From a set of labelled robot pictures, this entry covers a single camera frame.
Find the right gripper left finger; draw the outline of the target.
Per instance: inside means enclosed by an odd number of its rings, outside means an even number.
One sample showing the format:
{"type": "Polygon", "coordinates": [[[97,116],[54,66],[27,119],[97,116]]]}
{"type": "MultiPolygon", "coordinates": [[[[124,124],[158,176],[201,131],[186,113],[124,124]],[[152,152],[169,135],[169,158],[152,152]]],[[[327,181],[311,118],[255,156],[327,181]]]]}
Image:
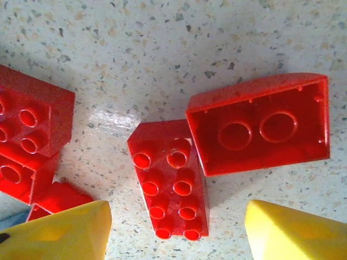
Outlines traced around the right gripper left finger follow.
{"type": "Polygon", "coordinates": [[[1,231],[1,259],[104,259],[112,225],[97,200],[1,231]]]}

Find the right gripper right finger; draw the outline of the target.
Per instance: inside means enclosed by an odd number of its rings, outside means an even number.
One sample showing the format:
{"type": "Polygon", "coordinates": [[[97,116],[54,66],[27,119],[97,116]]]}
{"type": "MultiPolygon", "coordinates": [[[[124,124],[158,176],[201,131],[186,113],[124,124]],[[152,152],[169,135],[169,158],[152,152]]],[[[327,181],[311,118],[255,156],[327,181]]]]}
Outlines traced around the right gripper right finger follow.
{"type": "Polygon", "coordinates": [[[263,200],[248,202],[254,259],[346,259],[346,224],[263,200]]]}

